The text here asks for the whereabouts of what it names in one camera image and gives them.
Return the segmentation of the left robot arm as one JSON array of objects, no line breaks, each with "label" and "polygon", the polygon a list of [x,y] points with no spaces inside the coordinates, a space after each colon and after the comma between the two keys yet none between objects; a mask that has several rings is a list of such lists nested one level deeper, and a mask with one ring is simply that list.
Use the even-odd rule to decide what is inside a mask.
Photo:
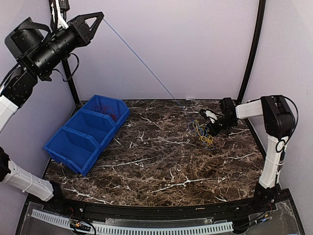
[{"label": "left robot arm", "polygon": [[[1,129],[29,99],[39,80],[51,81],[52,71],[62,60],[76,48],[90,44],[103,18],[103,12],[78,15],[55,32],[27,18],[5,38],[17,63],[0,84]],[[0,181],[49,202],[58,213],[69,209],[58,183],[40,179],[22,169],[3,149],[0,151]]]}]

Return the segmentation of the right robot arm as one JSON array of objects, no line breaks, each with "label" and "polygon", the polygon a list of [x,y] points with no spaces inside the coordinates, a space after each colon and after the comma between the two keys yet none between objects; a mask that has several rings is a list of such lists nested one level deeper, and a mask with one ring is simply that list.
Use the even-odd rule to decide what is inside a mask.
[{"label": "right robot arm", "polygon": [[205,131],[213,137],[236,126],[240,119],[263,117],[268,134],[268,147],[258,185],[264,189],[274,188],[279,182],[286,148],[298,124],[299,114],[293,114],[288,101],[291,100],[283,95],[268,95],[235,105],[233,100],[227,97],[220,101],[221,115],[209,109],[199,111],[199,114],[208,120]]}]

